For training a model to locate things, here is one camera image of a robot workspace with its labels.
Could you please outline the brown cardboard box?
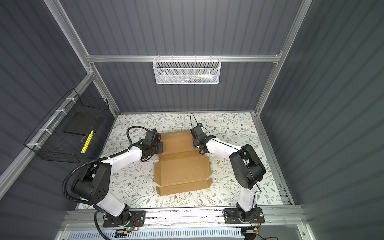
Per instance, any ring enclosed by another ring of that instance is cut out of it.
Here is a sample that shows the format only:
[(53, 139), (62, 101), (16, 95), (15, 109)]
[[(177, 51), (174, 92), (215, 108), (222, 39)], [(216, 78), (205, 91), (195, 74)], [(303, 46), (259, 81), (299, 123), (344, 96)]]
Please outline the brown cardboard box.
[(163, 153), (155, 163), (154, 182), (160, 196), (208, 189), (212, 185), (209, 157), (193, 145), (190, 131), (161, 135)]

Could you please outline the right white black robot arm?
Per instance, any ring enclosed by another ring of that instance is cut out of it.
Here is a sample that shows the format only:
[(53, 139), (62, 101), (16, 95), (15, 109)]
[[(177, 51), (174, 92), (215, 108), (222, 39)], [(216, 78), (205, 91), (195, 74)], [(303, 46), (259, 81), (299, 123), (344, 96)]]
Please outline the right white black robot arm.
[(236, 213), (243, 223), (258, 220), (263, 223), (262, 211), (257, 207), (256, 195), (261, 192), (258, 183), (263, 180), (266, 168), (251, 145), (235, 146), (219, 140), (214, 135), (207, 135), (203, 125), (198, 123), (190, 129), (193, 145), (201, 155), (207, 153), (218, 155), (229, 160), (236, 181), (241, 186), (240, 198), (236, 205)]

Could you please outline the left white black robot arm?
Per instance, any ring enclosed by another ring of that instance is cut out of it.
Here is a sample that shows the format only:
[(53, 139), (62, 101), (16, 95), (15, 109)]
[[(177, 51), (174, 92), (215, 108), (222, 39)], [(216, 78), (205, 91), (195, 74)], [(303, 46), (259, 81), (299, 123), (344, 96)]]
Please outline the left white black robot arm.
[[(133, 143), (130, 130), (146, 131), (143, 139)], [(110, 190), (110, 180), (113, 174), (136, 162), (146, 162), (152, 156), (163, 153), (161, 134), (156, 129), (133, 126), (127, 129), (129, 146), (116, 154), (92, 160), (83, 167), (74, 170), (77, 175), (72, 186), (72, 193), (85, 199), (86, 205), (91, 205), (99, 211), (113, 217), (120, 217), (128, 210), (126, 204), (119, 200)]]

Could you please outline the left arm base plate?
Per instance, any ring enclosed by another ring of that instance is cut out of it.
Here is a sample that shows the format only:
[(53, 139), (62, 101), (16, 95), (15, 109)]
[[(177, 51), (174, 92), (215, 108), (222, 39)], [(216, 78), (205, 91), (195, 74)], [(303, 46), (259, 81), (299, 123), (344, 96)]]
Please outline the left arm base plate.
[(146, 211), (123, 211), (118, 217), (105, 214), (104, 228), (138, 228), (144, 225)]

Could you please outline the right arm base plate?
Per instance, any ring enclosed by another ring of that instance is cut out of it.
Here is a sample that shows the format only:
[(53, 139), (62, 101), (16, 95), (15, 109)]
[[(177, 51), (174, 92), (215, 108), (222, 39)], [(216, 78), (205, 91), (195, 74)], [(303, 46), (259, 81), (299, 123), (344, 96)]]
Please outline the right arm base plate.
[(242, 208), (226, 208), (222, 211), (226, 224), (263, 224), (264, 214), (261, 208), (252, 208), (244, 212)]

